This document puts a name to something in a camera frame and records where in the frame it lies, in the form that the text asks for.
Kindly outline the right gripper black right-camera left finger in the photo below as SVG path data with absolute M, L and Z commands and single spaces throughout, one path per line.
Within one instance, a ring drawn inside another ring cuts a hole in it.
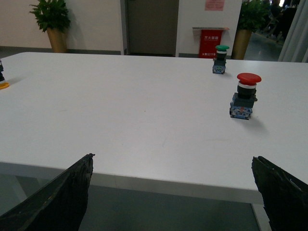
M 2 231 L 77 231 L 88 205 L 93 154 L 87 154 L 1 215 Z

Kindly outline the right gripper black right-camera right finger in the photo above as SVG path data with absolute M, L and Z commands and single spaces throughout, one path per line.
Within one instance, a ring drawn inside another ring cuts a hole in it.
M 262 156 L 252 172 L 273 231 L 308 229 L 308 185 Z

